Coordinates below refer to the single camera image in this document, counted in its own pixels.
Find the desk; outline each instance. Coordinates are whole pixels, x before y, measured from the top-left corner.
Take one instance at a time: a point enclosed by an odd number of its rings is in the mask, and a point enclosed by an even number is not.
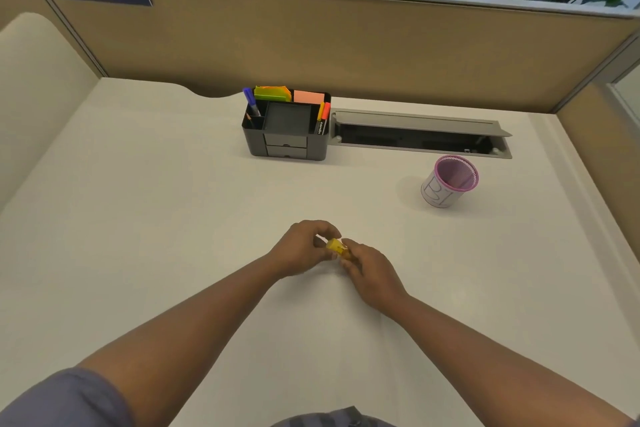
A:
[[[619,305],[634,298],[614,292],[620,264],[599,259],[572,201],[582,191],[556,172],[563,150],[545,147],[555,116],[335,98],[497,119],[513,134],[513,159],[472,158],[478,188],[440,210],[420,197],[438,154],[255,158],[244,106],[241,94],[97,84],[0,215],[0,406],[266,253],[292,222],[322,218],[384,251],[421,300],[637,414],[640,349]],[[268,292],[173,425],[265,427],[348,405],[399,427],[480,425],[324,263]]]

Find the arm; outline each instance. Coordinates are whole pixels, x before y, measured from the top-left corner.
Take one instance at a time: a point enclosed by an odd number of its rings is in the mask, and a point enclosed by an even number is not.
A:
[[[553,371],[411,297],[374,248],[343,240],[368,305],[405,329],[486,427],[628,427],[632,420]]]
[[[265,256],[104,346],[80,363],[123,395],[136,427],[167,426],[262,296],[280,278],[335,255],[326,221],[292,225]]]

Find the desk organizer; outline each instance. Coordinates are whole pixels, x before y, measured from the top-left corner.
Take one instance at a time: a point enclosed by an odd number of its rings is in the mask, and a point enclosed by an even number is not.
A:
[[[331,103],[331,95],[325,93],[324,100]],[[256,105],[262,116],[251,115],[247,105],[242,122],[252,155],[324,160],[329,144],[329,125],[324,126],[322,135],[314,133],[320,105],[263,99],[256,100]]]

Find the orange sticky note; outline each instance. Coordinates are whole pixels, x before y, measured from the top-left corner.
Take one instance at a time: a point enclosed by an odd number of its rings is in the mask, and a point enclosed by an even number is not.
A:
[[[293,101],[295,103],[316,103],[317,105],[320,105],[321,103],[324,103],[324,93],[294,90]]]

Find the person's right hand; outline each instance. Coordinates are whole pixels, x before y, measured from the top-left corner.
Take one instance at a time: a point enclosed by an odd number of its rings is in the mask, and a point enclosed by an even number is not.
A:
[[[340,263],[346,270],[362,300],[385,316],[391,317],[394,308],[409,297],[404,290],[396,269],[387,257],[375,248],[361,245],[345,238],[342,242],[348,246],[358,263],[342,259]]]

